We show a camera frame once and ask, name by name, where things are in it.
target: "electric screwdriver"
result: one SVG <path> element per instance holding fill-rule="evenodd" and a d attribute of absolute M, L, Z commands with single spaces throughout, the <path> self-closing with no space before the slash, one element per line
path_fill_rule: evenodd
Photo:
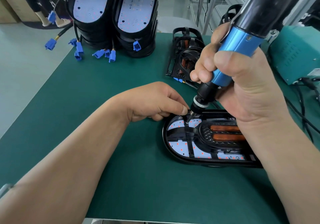
<path fill-rule="evenodd" d="M 289 15 L 299 0 L 247 0 L 239 13 L 231 20 L 230 29 L 221 40 L 219 51 L 234 51 L 251 57 L 268 33 L 280 30 L 283 20 Z M 209 103 L 215 100 L 219 90 L 228 86 L 232 78 L 215 70 L 212 80 L 202 83 L 190 107 L 187 121 L 201 114 Z"/>

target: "white tag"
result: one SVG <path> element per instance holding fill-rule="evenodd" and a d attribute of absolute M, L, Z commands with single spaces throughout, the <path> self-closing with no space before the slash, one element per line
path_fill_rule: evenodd
<path fill-rule="evenodd" d="M 315 68 L 308 74 L 308 76 L 320 76 L 320 68 Z"/>

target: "teal power supply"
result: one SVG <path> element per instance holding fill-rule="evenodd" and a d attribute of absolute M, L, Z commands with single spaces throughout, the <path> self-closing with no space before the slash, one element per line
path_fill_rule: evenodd
<path fill-rule="evenodd" d="M 270 45 L 270 54 L 287 84 L 320 77 L 320 32 L 313 27 L 285 26 Z"/>

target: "stacked black casings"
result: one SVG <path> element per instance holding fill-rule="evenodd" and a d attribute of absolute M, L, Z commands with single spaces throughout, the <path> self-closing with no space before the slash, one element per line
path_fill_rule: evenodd
<path fill-rule="evenodd" d="M 94 49 L 112 49 L 115 0 L 67 0 L 66 7 L 83 41 Z"/>
<path fill-rule="evenodd" d="M 116 36 L 131 57 L 150 55 L 156 47 L 158 0 L 116 0 Z"/>

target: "blue screwdriver handle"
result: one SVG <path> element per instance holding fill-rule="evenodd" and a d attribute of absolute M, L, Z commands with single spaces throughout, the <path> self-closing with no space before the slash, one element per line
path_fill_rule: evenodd
<path fill-rule="evenodd" d="M 250 35 L 236 27 L 233 27 L 219 51 L 234 51 L 251 57 L 262 41 L 263 38 Z M 223 74 L 219 69 L 213 72 L 211 82 L 215 85 L 226 87 L 231 81 L 232 78 Z"/>

